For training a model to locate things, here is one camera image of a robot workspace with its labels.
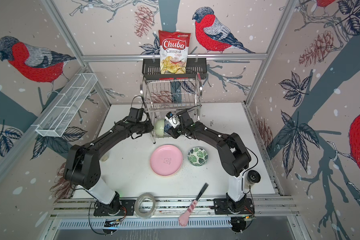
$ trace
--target robotic arm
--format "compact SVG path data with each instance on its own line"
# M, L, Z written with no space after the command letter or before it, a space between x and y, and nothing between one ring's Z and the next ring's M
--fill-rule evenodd
M218 150L221 165L231 175L226 196L227 202L230 203L231 211L237 212L245 201L242 190L242 181L245 178L241 176L241 173L248 168L251 156L238 134L228 135L208 129L201 122L193 122L187 111L188 109L181 111L176 116L172 113L167 114L166 119L172 124L170 134L173 138L185 135L190 139L201 140ZM142 121L144 115L144 108L130 108L129 116L115 122L114 127L108 132L83 146L74 145L68 152L64 179L81 185L97 199L98 204L111 212L116 213L121 207L119 194L110 189L100 177L99 160L118 142L132 137L133 133L141 137L142 134L151 132L153 126L149 115L146 115L146 119Z

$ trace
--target black plastic basket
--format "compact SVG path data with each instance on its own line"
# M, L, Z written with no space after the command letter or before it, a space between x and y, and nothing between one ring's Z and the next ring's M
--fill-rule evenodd
M201 79L206 78L206 58L188 58L184 74L160 74L160 60L146 58L143 60L143 75L147 80L159 80L160 78L196 78L200 74Z

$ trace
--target chip bag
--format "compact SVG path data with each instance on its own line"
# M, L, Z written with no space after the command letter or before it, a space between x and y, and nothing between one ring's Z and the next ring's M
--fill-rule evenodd
M158 31L160 38L160 73L185 73L190 33Z

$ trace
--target gray floor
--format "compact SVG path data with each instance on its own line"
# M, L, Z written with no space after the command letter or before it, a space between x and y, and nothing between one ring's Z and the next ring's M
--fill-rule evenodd
M60 230L54 240L294 240L287 217L257 217L243 234L230 228L174 228L149 230L118 230L113 236L102 236L92 230Z

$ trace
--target pink plate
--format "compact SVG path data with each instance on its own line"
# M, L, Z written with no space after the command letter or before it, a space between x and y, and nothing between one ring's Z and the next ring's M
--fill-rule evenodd
M152 170L163 177L174 175L183 163L183 154L173 145L158 147L151 155Z

